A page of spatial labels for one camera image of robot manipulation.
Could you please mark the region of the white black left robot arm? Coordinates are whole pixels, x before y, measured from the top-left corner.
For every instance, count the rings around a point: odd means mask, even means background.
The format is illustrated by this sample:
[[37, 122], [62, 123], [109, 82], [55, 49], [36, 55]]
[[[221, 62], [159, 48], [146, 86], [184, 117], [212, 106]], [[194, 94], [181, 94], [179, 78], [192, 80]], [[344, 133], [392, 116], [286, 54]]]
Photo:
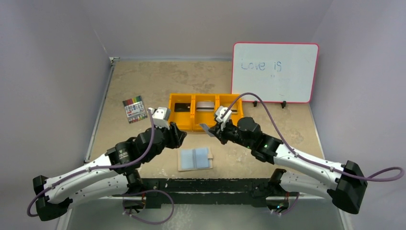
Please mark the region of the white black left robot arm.
[[146, 190], [138, 168], [165, 148], [180, 148], [186, 137], [187, 133], [174, 122], [169, 127], [153, 126], [71, 172], [52, 178], [39, 175], [33, 179], [36, 197], [29, 204], [27, 215], [49, 221], [89, 200], [126, 194], [137, 196]]

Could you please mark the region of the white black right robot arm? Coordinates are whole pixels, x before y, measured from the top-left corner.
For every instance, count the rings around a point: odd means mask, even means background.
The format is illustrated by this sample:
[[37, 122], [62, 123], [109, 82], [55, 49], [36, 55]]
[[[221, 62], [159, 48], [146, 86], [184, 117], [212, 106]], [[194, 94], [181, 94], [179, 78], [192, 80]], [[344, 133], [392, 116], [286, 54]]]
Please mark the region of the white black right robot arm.
[[205, 132], [223, 145], [231, 141], [250, 149], [261, 162], [279, 167], [269, 179], [266, 190], [275, 195], [301, 193], [322, 197], [337, 208], [358, 214], [368, 183], [358, 164], [326, 162], [297, 149], [289, 150], [282, 140], [262, 132], [253, 118], [244, 117], [234, 125], [232, 121], [216, 123]]

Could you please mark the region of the beige leather card holder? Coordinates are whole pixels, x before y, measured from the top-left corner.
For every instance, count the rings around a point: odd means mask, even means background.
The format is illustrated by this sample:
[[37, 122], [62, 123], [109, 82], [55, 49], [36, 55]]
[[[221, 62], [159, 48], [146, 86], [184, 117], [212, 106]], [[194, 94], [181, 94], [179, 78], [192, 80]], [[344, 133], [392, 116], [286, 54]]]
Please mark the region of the beige leather card holder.
[[181, 149], [177, 155], [178, 171], [196, 171], [213, 168], [213, 155], [209, 147]]

